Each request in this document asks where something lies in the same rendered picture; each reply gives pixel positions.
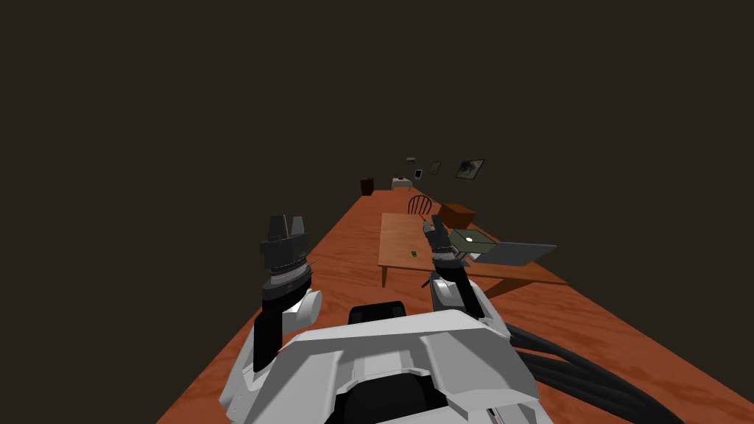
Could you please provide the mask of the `brown wooden table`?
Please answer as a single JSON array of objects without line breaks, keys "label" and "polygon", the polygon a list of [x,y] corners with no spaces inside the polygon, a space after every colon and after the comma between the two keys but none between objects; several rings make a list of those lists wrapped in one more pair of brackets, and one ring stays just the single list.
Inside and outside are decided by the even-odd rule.
[{"label": "brown wooden table", "polygon": [[[423,220],[417,214],[383,213],[378,250],[378,266],[381,267],[381,285],[386,284],[389,269],[404,269],[422,272],[434,270],[433,255],[423,236]],[[533,263],[526,266],[496,264],[471,264],[466,268],[470,277],[497,278],[501,282],[496,289],[504,293],[515,289],[514,280],[529,283],[567,283],[555,274]]]}]

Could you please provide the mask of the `brown cardboard box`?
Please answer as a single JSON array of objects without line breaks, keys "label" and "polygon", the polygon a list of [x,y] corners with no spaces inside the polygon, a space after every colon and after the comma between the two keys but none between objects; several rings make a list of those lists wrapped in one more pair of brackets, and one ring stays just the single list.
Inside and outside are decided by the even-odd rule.
[{"label": "brown cardboard box", "polygon": [[476,218],[477,212],[460,204],[443,203],[437,215],[449,229],[467,229]]}]

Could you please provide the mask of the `olive green box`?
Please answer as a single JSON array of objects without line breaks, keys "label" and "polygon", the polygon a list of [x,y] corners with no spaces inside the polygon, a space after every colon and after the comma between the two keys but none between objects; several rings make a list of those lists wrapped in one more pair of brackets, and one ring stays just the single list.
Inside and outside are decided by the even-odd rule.
[{"label": "olive green box", "polygon": [[489,252],[497,244],[484,233],[473,229],[453,229],[448,234],[449,241],[459,255]]}]

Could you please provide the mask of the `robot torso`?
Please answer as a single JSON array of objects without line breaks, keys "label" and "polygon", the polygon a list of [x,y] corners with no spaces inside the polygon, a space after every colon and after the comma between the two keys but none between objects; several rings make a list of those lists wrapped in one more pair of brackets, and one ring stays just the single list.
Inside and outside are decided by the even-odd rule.
[{"label": "robot torso", "polygon": [[219,402],[231,424],[554,424],[484,303],[296,335],[262,370],[248,338]]}]

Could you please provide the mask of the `grey flat laptop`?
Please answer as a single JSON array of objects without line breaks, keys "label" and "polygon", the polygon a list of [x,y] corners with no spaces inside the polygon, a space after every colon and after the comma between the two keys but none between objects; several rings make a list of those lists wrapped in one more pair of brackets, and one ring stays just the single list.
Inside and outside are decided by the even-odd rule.
[{"label": "grey flat laptop", "polygon": [[525,244],[500,242],[484,253],[471,253],[471,260],[478,264],[526,266],[556,248],[551,244]]}]

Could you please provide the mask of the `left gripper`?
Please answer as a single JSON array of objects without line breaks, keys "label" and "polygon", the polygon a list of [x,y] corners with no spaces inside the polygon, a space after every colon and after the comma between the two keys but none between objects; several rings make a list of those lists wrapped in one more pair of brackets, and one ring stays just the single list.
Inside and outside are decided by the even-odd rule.
[{"label": "left gripper", "polygon": [[295,216],[290,233],[286,216],[274,214],[269,217],[267,240],[260,243],[264,256],[264,268],[271,272],[283,272],[306,263],[308,233],[303,217]]}]

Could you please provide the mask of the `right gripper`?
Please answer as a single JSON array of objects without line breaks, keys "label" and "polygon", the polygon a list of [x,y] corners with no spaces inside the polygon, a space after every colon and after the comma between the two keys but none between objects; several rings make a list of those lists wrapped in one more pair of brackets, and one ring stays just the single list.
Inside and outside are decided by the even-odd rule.
[{"label": "right gripper", "polygon": [[454,246],[450,241],[448,231],[438,214],[431,216],[430,221],[423,221],[423,233],[429,243],[432,253],[436,256],[454,256]]}]

